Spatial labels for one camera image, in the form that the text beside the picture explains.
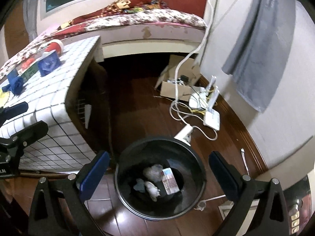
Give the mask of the bed with floral sheet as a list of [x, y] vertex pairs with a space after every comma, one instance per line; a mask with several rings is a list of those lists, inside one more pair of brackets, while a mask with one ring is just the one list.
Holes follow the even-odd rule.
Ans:
[[137, 53], [188, 53], [201, 43], [206, 28], [199, 16], [171, 9], [96, 18], [62, 30], [51, 27], [2, 65], [1, 78], [29, 58], [41, 56], [53, 40], [70, 45], [99, 36], [96, 60], [101, 62], [105, 58]]

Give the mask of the clear plastic bag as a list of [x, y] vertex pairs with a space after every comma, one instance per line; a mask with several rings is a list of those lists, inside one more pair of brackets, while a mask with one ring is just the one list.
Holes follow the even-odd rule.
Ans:
[[133, 186], [133, 189], [135, 191], [144, 193], [145, 192], [145, 185], [144, 185], [144, 181], [141, 178], [136, 179], [136, 185]]

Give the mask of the black trash bin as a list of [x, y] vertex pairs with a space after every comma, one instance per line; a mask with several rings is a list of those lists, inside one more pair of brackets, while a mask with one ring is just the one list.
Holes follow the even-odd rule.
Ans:
[[206, 172], [186, 143], [151, 137], [122, 151], [114, 180], [118, 197], [129, 211], [147, 220], [166, 220], [196, 205], [206, 187]]

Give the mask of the checkered white tablecloth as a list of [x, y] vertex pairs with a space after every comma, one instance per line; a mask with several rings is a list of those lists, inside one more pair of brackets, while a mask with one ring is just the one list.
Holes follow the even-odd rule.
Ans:
[[27, 112], [4, 123], [1, 137], [44, 121], [48, 133], [24, 149], [19, 168], [32, 171], [77, 171], [90, 162], [92, 151], [70, 113], [74, 111], [80, 83], [100, 45], [100, 37], [93, 36], [65, 45], [60, 57], [61, 66], [47, 76], [32, 76], [19, 96], [11, 95], [7, 107], [27, 102]]

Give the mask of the pink and white carton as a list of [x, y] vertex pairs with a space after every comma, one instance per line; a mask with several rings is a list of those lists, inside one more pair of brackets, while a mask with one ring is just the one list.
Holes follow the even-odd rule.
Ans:
[[180, 191], [171, 168], [162, 170], [162, 183], [167, 195], [172, 195]]

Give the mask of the red patterned blanket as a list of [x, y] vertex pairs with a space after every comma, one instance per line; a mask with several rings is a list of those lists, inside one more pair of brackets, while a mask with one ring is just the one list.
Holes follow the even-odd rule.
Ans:
[[133, 14], [153, 9], [168, 9], [167, 4], [161, 0], [117, 0], [112, 4], [95, 12], [78, 16], [73, 20], [62, 23], [58, 30], [85, 22], [90, 19], [115, 16], [119, 14]]

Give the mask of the white modem box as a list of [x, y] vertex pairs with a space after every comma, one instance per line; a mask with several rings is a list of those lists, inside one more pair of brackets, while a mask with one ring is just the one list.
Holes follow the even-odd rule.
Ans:
[[203, 117], [203, 124], [215, 131], [220, 130], [220, 113], [214, 109], [207, 109]]

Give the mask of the grey curtain left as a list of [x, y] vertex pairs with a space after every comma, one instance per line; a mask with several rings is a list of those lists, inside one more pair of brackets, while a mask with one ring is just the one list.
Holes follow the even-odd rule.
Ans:
[[23, 21], [29, 42], [37, 37], [37, 7], [38, 0], [23, 0]]

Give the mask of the white router with antennas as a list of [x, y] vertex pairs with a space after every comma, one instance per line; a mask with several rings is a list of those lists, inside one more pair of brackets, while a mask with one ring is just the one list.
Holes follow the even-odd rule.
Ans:
[[192, 94], [188, 100], [188, 106], [192, 110], [207, 110], [212, 109], [220, 94], [216, 84], [216, 76], [212, 76], [209, 84], [206, 87], [191, 87]]

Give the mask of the blue cloth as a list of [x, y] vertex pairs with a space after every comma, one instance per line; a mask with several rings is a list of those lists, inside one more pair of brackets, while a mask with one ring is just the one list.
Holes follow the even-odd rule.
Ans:
[[20, 95], [23, 90], [24, 81], [21, 76], [18, 75], [17, 69], [13, 69], [8, 75], [8, 84], [2, 87], [3, 92], [12, 92], [14, 95]]

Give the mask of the red crumpled wrapper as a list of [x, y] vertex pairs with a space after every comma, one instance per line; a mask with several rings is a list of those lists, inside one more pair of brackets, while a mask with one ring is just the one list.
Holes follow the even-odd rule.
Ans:
[[22, 70], [28, 69], [34, 61], [35, 61], [35, 58], [29, 58], [28, 60], [22, 63], [21, 69]]

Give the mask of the white power strip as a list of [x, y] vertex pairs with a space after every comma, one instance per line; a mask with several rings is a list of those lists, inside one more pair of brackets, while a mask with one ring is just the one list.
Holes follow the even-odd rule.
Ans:
[[175, 139], [182, 141], [183, 143], [187, 144], [188, 146], [191, 145], [191, 134], [193, 131], [193, 127], [190, 124], [187, 124], [185, 127], [182, 128], [181, 131], [179, 131], [175, 135]]

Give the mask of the yellow cloth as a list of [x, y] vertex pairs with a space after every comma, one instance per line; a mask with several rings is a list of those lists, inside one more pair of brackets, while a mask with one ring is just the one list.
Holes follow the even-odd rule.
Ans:
[[8, 102], [10, 97], [10, 92], [3, 92], [0, 90], [0, 107], [4, 107], [4, 105]]

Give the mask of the red paper cup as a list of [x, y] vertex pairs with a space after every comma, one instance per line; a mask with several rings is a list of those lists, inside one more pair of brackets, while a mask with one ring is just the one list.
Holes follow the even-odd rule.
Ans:
[[49, 45], [46, 47], [45, 51], [50, 52], [55, 50], [58, 55], [62, 55], [64, 50], [64, 45], [60, 40], [51, 40]]

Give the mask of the white tissue paper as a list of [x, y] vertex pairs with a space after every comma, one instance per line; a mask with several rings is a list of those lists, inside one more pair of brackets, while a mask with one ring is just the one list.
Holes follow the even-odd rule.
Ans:
[[157, 202], [158, 197], [160, 196], [160, 189], [156, 184], [162, 181], [162, 170], [162, 165], [154, 164], [143, 171], [143, 175], [147, 178], [144, 183], [145, 188], [154, 202]]

